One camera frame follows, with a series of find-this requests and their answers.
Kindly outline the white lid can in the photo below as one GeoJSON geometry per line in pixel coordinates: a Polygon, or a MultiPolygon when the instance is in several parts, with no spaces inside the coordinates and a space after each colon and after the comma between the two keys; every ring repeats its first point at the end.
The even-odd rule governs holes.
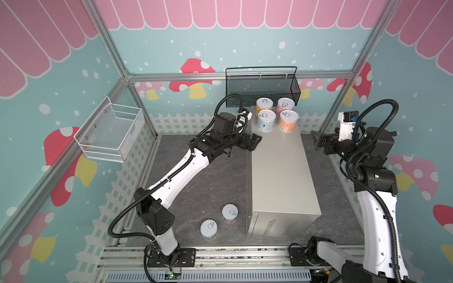
{"type": "Polygon", "coordinates": [[[272,110],[261,110],[257,114],[258,130],[264,133],[271,132],[276,118],[277,116],[272,110]]]}

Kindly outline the orange label can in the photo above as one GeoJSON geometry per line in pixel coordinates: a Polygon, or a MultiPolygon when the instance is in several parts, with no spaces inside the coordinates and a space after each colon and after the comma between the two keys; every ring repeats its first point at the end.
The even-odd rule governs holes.
{"type": "Polygon", "coordinates": [[[284,110],[280,113],[278,129],[283,133],[291,133],[296,129],[299,119],[298,113],[293,110],[284,110]]]}

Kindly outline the yellow label can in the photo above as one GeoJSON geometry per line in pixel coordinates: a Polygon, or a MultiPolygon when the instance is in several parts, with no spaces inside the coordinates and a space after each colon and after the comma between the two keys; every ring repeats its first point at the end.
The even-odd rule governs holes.
{"type": "Polygon", "coordinates": [[[258,114],[262,110],[272,110],[274,106],[274,102],[266,97],[259,98],[256,101],[256,114],[258,114]]]}

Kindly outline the pink label can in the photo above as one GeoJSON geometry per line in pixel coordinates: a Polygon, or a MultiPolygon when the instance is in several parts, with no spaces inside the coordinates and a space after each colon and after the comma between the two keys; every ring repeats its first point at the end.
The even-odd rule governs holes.
{"type": "Polygon", "coordinates": [[[286,97],[280,98],[277,102],[276,114],[279,117],[281,112],[285,110],[293,110],[294,107],[295,107],[294,100],[286,97]]]}

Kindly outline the green label can front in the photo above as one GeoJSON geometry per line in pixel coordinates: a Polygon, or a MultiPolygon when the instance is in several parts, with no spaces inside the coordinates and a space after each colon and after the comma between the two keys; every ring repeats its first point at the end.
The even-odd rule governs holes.
{"type": "Polygon", "coordinates": [[[200,232],[207,241],[211,241],[217,236],[218,225],[213,219],[207,219],[201,224],[200,232]]]}

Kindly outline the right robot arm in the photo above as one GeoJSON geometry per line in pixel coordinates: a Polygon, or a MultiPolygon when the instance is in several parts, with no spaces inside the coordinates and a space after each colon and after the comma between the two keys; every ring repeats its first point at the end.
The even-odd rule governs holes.
{"type": "Polygon", "coordinates": [[[396,132],[386,127],[395,118],[399,104],[380,100],[362,113],[339,113],[340,126],[334,133],[311,133],[317,150],[340,157],[339,169],[353,183],[363,213],[365,251],[362,262],[340,249],[333,240],[312,236],[291,259],[303,264],[327,264],[344,283],[409,283],[403,261],[396,221],[398,186],[396,175],[385,167],[396,132]]]}

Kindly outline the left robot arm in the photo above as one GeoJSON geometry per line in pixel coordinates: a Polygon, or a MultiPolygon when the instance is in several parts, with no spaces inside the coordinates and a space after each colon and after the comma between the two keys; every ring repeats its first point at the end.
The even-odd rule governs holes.
{"type": "Polygon", "coordinates": [[[176,240],[172,225],[175,216],[170,213],[175,198],[183,188],[203,169],[223,154],[230,156],[237,147],[252,152],[262,137],[246,132],[252,114],[244,107],[239,94],[225,96],[216,106],[210,123],[189,142],[189,149],[180,162],[151,187],[138,188],[134,201],[122,210],[110,223],[107,234],[111,238],[144,237],[151,241],[147,249],[156,252],[168,267],[182,260],[180,244],[176,240]],[[148,228],[148,232],[117,233],[119,221],[131,210],[148,228]]]}

